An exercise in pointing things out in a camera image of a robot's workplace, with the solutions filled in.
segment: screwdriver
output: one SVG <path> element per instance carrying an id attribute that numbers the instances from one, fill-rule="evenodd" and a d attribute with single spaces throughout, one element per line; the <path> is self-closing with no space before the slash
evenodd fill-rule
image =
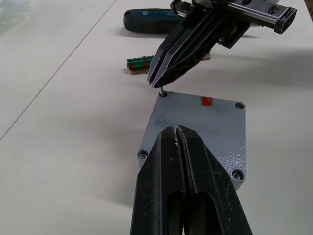
<path id="1" fill-rule="evenodd" d="M 124 27 L 136 33 L 170 33 L 182 19 L 172 9 L 133 9 L 124 14 Z"/>

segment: gray metal plate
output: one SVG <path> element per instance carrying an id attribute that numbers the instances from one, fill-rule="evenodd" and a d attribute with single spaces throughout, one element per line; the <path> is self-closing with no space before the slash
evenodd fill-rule
<path id="1" fill-rule="evenodd" d="M 158 96 L 140 149 L 151 151 L 157 135 L 168 126 L 183 125 L 202 137 L 205 145 L 218 159 L 233 180 L 235 189 L 243 183 L 246 173 L 246 111 L 236 108 L 236 101 L 215 99 L 204 106 L 201 96 L 167 92 Z M 145 159 L 138 159 L 139 167 Z M 243 180 L 232 172 L 239 170 Z"/>

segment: green terminal block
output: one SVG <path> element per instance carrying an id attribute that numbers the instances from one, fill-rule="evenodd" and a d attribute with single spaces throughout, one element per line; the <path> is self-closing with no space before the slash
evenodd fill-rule
<path id="1" fill-rule="evenodd" d="M 140 58 L 127 59 L 127 68 L 129 70 L 140 70 L 143 68 L 149 68 L 151 61 L 154 55 L 152 56 L 142 56 Z"/>

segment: table surface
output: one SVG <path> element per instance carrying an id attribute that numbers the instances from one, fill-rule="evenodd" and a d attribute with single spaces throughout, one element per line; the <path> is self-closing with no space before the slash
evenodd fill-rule
<path id="1" fill-rule="evenodd" d="M 0 32 L 0 234 L 129 234 L 136 152 L 158 91 L 126 59 L 164 35 L 123 28 L 168 0 L 33 0 Z M 246 181 L 255 235 L 313 230 L 313 23 L 301 0 L 283 35 L 251 28 L 165 89 L 246 104 Z"/>

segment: metal pin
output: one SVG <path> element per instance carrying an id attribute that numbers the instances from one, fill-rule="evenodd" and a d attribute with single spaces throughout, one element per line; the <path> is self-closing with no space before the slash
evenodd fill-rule
<path id="1" fill-rule="evenodd" d="M 163 87 L 160 87 L 160 96 L 161 97 L 166 97 L 166 93 L 165 93 Z"/>

